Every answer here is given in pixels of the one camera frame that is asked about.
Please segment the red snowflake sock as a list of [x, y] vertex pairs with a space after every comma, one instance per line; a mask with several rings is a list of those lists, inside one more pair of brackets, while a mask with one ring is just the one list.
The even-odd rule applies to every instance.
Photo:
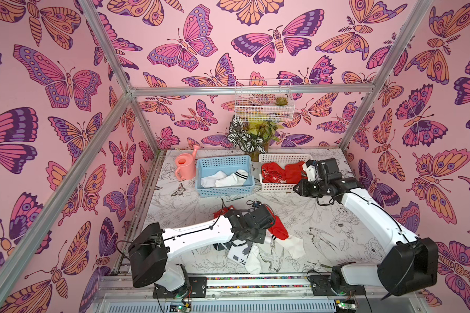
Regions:
[[229, 206], [229, 207], [224, 207], [224, 208], [222, 208], [222, 209], [216, 211], [216, 212], [214, 213], [214, 219], [217, 219], [217, 218], [219, 218], [220, 216], [225, 215], [226, 213], [228, 213], [228, 212], [229, 212], [230, 210], [232, 210], [232, 209], [234, 209], [234, 207], [233, 207], [233, 206]]

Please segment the white plastic basket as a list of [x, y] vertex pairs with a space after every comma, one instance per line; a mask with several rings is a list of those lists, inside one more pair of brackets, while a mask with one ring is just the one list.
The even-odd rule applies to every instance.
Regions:
[[259, 181], [263, 192], [292, 192], [302, 179], [307, 179], [306, 154], [265, 153], [258, 156], [261, 164]]

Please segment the plain white sock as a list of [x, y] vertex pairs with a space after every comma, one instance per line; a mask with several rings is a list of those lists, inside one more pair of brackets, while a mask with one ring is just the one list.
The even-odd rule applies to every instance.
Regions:
[[235, 174], [232, 174], [230, 176], [216, 180], [215, 187], [221, 188], [221, 187], [228, 187], [228, 186], [238, 186], [239, 183], [240, 183], [239, 177], [236, 176]]

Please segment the white ankle sock black stripes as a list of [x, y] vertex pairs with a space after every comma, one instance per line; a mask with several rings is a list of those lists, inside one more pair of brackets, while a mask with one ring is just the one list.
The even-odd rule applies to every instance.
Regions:
[[301, 238], [295, 236], [288, 236], [287, 239], [281, 240], [280, 245], [290, 254], [290, 256], [297, 260], [306, 255], [304, 249], [304, 242]]

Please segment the light blue plastic basket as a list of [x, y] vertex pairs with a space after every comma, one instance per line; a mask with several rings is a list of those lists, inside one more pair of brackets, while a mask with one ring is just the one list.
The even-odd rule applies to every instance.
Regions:
[[195, 186], [202, 198], [251, 194], [255, 187], [252, 161], [247, 155], [198, 159]]

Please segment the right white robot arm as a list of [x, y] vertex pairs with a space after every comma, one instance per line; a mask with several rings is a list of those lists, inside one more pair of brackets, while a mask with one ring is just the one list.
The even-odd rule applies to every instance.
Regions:
[[296, 194], [342, 204], [375, 236], [385, 257], [380, 263], [342, 263], [332, 267], [329, 282], [336, 294], [357, 286], [384, 288], [386, 297], [404, 296], [436, 285], [437, 244], [421, 239], [389, 215], [354, 177], [344, 178], [335, 159], [307, 160], [306, 177], [297, 183]]

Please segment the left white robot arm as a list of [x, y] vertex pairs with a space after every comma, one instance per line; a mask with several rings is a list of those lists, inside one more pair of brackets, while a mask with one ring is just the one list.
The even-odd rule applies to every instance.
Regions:
[[209, 245], [263, 243], [274, 225], [273, 211], [261, 202], [252, 203], [248, 210], [230, 208], [213, 220], [181, 228], [149, 224], [129, 244], [133, 287], [156, 285], [170, 293], [185, 292], [191, 287], [188, 273], [175, 258]]

